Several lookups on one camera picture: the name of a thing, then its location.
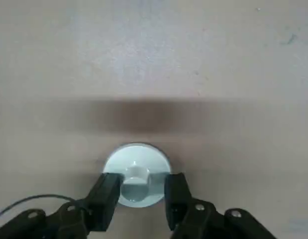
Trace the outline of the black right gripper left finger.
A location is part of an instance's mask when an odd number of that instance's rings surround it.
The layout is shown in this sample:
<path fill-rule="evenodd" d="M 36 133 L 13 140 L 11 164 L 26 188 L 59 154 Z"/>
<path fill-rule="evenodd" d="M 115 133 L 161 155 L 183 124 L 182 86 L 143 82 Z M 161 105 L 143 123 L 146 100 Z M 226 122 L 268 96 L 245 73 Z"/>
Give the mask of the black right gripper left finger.
<path fill-rule="evenodd" d="M 0 239 L 86 239 L 90 232 L 105 232 L 120 197 L 123 177 L 103 173 L 88 195 L 79 200 L 56 194 L 41 194 L 21 199 L 0 211 L 0 217 L 24 202 L 40 198 L 66 200 L 47 215 L 43 209 L 28 209 L 0 227 Z"/>

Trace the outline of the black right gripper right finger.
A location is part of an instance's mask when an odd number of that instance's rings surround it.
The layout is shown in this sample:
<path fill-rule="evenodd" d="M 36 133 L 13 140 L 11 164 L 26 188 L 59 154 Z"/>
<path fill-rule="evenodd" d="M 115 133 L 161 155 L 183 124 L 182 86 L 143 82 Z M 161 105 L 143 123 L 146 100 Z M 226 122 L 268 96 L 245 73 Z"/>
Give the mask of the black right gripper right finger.
<path fill-rule="evenodd" d="M 172 239 L 274 239 L 252 214 L 232 208 L 219 213 L 211 202 L 191 195 L 184 173 L 164 183 L 165 214 Z"/>

